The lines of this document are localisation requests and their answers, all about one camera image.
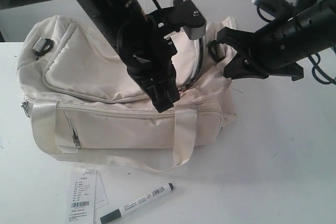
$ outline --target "canvas bag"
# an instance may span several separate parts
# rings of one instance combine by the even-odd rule
[[[216,63],[206,48],[224,26],[236,29],[230,17],[208,23],[202,43],[190,41],[183,31],[171,35],[181,99],[159,114],[96,28],[63,16],[36,24],[17,73],[37,146],[60,161],[148,172],[185,164],[195,146],[214,143],[220,129],[235,119],[231,80],[223,77],[223,69],[236,52],[221,45],[226,58]],[[37,57],[36,47],[45,39],[54,46]],[[153,168],[160,163],[159,150],[139,150],[165,148],[173,152],[173,164],[165,169]]]

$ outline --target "paper tag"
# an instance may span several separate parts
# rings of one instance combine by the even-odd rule
[[[105,188],[100,174],[97,174],[97,184],[96,184],[96,203],[95,209],[106,206],[109,202],[107,201]]]
[[[74,169],[71,174],[65,223],[93,224],[96,170]]]

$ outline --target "white table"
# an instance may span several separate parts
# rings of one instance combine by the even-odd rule
[[[34,143],[16,82],[20,47],[0,44],[0,223],[60,224],[72,163],[54,160]],[[322,59],[335,70],[331,50]],[[316,83],[311,64],[302,65],[306,78],[298,82],[234,81],[238,120],[180,168],[153,175],[94,166],[109,200],[97,223],[169,182],[176,186],[170,195],[117,223],[336,223],[336,87]]]

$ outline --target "bag handle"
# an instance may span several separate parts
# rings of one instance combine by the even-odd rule
[[[64,153],[56,146],[56,107],[57,101],[36,101],[31,116],[33,135],[37,146],[55,159],[69,162],[126,166],[151,173],[159,173],[187,163],[193,154],[197,127],[196,105],[175,107],[174,165],[165,170],[157,170],[145,163],[123,156],[80,152]]]

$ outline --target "white marker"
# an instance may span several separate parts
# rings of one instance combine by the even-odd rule
[[[142,207],[146,205],[147,203],[153,201],[154,199],[159,198],[159,196],[163,196],[169,192],[171,192],[174,189],[174,186],[172,183],[169,183],[168,185],[162,186],[157,190],[152,191],[151,193],[147,194],[146,196],[130,203],[127,204],[111,213],[108,215],[105,215],[100,218],[101,224],[107,224],[109,222],[112,222],[114,220],[117,220],[130,212],[138,209],[139,207]]]

